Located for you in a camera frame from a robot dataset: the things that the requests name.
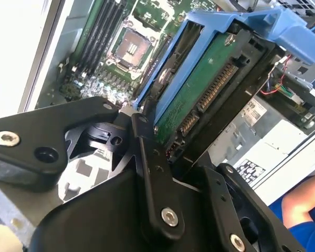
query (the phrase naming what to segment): person's arm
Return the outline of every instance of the person's arm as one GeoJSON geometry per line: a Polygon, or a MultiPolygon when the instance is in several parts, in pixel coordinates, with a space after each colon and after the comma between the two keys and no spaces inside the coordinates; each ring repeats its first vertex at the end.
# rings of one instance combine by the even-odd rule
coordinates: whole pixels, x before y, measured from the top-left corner
{"type": "Polygon", "coordinates": [[[281,207],[286,228],[312,221],[309,211],[315,207],[315,176],[288,193],[283,198],[281,207]]]}

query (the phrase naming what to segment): label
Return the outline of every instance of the label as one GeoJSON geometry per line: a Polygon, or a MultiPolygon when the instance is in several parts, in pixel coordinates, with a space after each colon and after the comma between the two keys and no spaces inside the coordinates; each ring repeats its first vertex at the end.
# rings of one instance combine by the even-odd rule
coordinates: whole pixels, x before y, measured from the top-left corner
{"type": "Polygon", "coordinates": [[[249,126],[253,126],[266,113],[265,109],[257,100],[252,99],[241,111],[242,117],[249,126]]]}
{"type": "Polygon", "coordinates": [[[237,172],[243,177],[247,183],[251,183],[256,180],[265,171],[264,168],[245,159],[237,168],[237,172]]]}

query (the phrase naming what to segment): blue fabric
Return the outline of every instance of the blue fabric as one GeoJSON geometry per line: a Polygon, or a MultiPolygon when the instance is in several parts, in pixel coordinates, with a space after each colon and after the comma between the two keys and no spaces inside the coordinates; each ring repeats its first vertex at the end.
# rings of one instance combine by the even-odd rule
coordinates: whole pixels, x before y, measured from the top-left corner
{"type": "MultiPolygon", "coordinates": [[[[283,196],[273,202],[269,208],[275,213],[275,215],[282,221],[282,202],[283,196]]],[[[290,228],[290,232],[293,234],[296,240],[307,250],[307,252],[315,252],[315,208],[309,212],[313,222],[305,222],[290,228]]]]}

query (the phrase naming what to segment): red wire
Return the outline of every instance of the red wire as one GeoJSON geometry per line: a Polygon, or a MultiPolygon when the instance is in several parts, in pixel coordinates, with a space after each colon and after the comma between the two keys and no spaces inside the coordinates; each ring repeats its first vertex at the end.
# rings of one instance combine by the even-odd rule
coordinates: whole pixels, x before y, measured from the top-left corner
{"type": "Polygon", "coordinates": [[[292,56],[292,54],[288,55],[287,56],[287,59],[285,60],[285,64],[284,64],[284,67],[283,67],[283,73],[282,73],[282,76],[280,78],[280,82],[279,82],[279,86],[275,89],[275,90],[272,90],[272,91],[269,91],[269,92],[264,92],[264,91],[260,91],[263,95],[270,95],[271,93],[275,93],[279,90],[279,88],[282,86],[282,83],[284,82],[284,77],[285,77],[285,72],[286,72],[286,69],[287,69],[287,62],[289,60],[289,58],[292,56]]]}

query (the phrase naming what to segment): bolt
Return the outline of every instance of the bolt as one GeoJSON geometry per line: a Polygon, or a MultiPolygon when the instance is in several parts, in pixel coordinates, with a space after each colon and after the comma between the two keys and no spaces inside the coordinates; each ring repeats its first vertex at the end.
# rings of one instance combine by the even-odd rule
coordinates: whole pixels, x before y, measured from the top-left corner
{"type": "Polygon", "coordinates": [[[112,109],[112,106],[111,106],[111,105],[109,105],[109,104],[107,104],[107,103],[104,103],[104,104],[103,104],[103,106],[104,106],[104,108],[107,108],[107,109],[112,109]]]}
{"type": "Polygon", "coordinates": [[[244,252],[245,251],[245,245],[243,241],[235,234],[230,235],[230,241],[232,245],[239,251],[244,252]]]}
{"type": "Polygon", "coordinates": [[[0,145],[13,147],[16,146],[20,142],[20,137],[10,131],[0,131],[0,145]]]}
{"type": "Polygon", "coordinates": [[[226,166],[226,169],[227,169],[227,171],[229,172],[229,173],[233,173],[233,168],[231,168],[230,166],[226,166]]]}
{"type": "Polygon", "coordinates": [[[179,223],[176,213],[168,207],[162,209],[161,217],[163,221],[171,227],[176,227],[179,223]]]}
{"type": "Polygon", "coordinates": [[[229,46],[231,45],[233,42],[235,41],[235,35],[230,34],[229,36],[227,36],[224,46],[229,46]]]}

